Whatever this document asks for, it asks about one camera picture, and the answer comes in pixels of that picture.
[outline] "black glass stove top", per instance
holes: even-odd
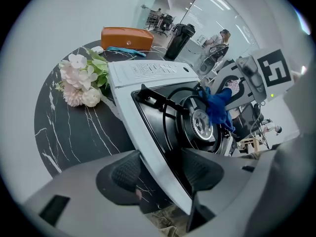
[[[151,90],[167,97],[173,91],[182,87],[195,89],[201,87],[201,85],[199,82],[194,81],[160,86],[151,88]],[[191,187],[181,170],[181,148],[195,148],[210,153],[219,153],[222,141],[220,126],[216,124],[208,125],[208,117],[206,117],[207,114],[204,112],[206,105],[203,100],[198,97],[190,97],[197,95],[197,91],[181,90],[175,93],[171,97],[171,100],[176,104],[183,105],[184,108],[190,110],[190,113],[182,114],[168,106],[165,117],[165,133],[163,129],[162,109],[154,106],[155,99],[153,98],[144,100],[137,97],[139,92],[132,92],[131,96],[147,129],[168,166],[187,193],[191,195]]]

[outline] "flower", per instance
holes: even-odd
[[[83,92],[81,90],[75,89],[71,84],[64,83],[64,92],[63,92],[63,97],[65,99],[65,102],[72,106],[78,106],[82,105],[82,95]]]
[[[91,82],[98,79],[98,75],[93,72],[93,66],[88,66],[87,70],[82,70],[79,72],[79,82],[84,86],[86,90],[91,87]]]
[[[60,63],[60,76],[63,81],[66,81],[75,88],[82,87],[82,84],[79,82],[79,70],[73,68],[69,61],[62,61]]]
[[[81,54],[70,54],[68,55],[68,59],[74,69],[84,69],[87,66],[87,58]]]
[[[100,92],[92,88],[86,92],[83,93],[82,95],[82,102],[87,105],[88,107],[94,107],[99,103],[101,100],[101,94]]]

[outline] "desk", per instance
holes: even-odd
[[[85,47],[92,48],[99,45],[101,45],[100,40],[89,43]],[[72,53],[82,54],[91,59],[83,48],[76,49]],[[151,52],[145,53],[146,57],[137,56],[135,59],[162,60],[165,48],[153,44]],[[105,51],[102,56],[109,62],[133,57],[115,51]],[[120,120],[110,87],[102,91],[104,97],[96,107],[88,108],[84,105],[70,107],[64,101],[62,92],[55,89],[56,83],[60,81],[60,71],[56,66],[43,83],[34,116],[35,139],[39,155],[52,177],[80,163],[134,150]],[[140,202],[143,213],[157,211],[172,204],[143,164],[137,187],[143,196]]]

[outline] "gas stove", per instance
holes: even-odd
[[[187,214],[191,186],[181,148],[221,154],[220,125],[210,124],[198,76],[185,63],[122,61],[109,64],[121,119],[142,160],[165,193]]]

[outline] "blue cloth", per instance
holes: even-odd
[[[134,54],[138,54],[138,55],[146,57],[146,54],[144,54],[142,52],[138,52],[138,51],[136,51],[134,49],[128,49],[128,48],[123,48],[123,47],[109,46],[107,50],[110,50],[110,51],[121,51],[121,52],[125,52],[125,53],[134,53]]]
[[[206,113],[208,114],[209,120],[213,124],[221,124],[230,132],[235,131],[233,126],[232,116],[228,111],[225,110],[226,103],[232,97],[232,90],[225,88],[221,93],[211,95],[211,90],[206,87],[206,97],[208,107]],[[200,97],[203,97],[202,91],[199,92]]]

